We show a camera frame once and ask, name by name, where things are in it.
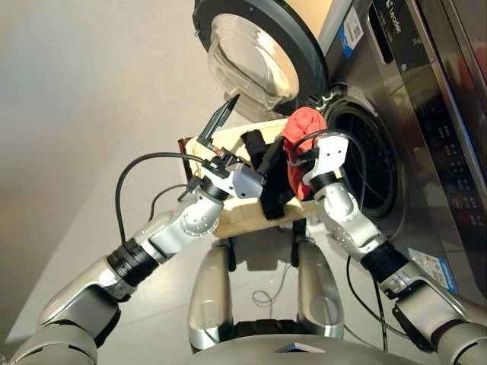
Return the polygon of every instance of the washing machine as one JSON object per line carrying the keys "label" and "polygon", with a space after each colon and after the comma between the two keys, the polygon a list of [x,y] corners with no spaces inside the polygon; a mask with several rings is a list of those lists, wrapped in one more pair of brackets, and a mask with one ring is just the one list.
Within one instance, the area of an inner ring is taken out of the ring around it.
{"label": "washing machine", "polygon": [[[364,213],[448,290],[485,306],[482,80],[469,90],[478,113],[462,113],[429,27],[453,23],[445,3],[196,0],[193,23],[217,82],[241,95],[237,111],[310,106],[349,130],[367,155]],[[342,174],[357,194],[358,151],[347,154]]]}

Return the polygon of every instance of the white wall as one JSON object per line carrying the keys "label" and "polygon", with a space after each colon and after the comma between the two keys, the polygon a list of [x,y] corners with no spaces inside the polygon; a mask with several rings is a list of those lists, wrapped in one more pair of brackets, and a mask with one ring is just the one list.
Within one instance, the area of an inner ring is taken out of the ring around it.
{"label": "white wall", "polygon": [[[56,247],[74,246],[63,259],[77,272],[118,245],[123,167],[177,151],[222,103],[193,36],[193,5],[0,0],[0,344]],[[146,219],[157,191],[181,181],[176,160],[133,173],[127,230]],[[59,271],[52,290],[69,278]]]}

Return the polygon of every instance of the washing machine door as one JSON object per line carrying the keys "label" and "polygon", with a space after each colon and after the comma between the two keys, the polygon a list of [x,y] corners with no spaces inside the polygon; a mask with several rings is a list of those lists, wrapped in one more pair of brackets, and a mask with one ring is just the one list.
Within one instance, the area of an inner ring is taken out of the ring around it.
{"label": "washing machine door", "polygon": [[331,0],[195,0],[196,35],[224,92],[259,113],[316,106],[328,74],[317,35]]}

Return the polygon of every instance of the washing machine label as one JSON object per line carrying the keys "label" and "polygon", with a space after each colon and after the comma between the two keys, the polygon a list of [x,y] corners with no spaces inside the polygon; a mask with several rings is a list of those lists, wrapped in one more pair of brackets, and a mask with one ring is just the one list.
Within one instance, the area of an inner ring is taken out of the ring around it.
{"label": "washing machine label", "polygon": [[441,286],[448,289],[451,293],[458,294],[447,260],[427,255],[415,249],[408,249],[408,252],[411,260],[431,275]]}
{"label": "washing machine label", "polygon": [[338,31],[338,37],[342,43],[343,53],[348,58],[353,53],[358,41],[364,36],[364,31],[360,25],[360,20],[357,16],[357,11],[352,6],[349,13],[345,17],[342,26]]}

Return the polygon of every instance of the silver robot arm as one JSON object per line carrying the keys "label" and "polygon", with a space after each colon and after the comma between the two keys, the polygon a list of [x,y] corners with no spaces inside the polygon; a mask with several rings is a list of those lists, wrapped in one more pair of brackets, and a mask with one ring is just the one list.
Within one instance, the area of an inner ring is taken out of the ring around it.
{"label": "silver robot arm", "polygon": [[97,363],[97,348],[120,317],[119,303],[129,300],[159,265],[211,233],[229,195],[260,196],[263,178],[242,163],[223,174],[208,161],[202,169],[209,177],[175,210],[150,221],[51,299],[40,314],[37,332],[18,349],[11,364]]}
{"label": "silver robot arm", "polygon": [[347,137],[327,135],[315,141],[318,159],[303,181],[311,185],[318,218],[338,244],[360,262],[396,300],[393,314],[423,351],[437,351],[441,363],[481,364],[487,358],[487,316],[479,322],[464,305],[409,261],[362,213],[357,200],[333,171],[345,161]]}

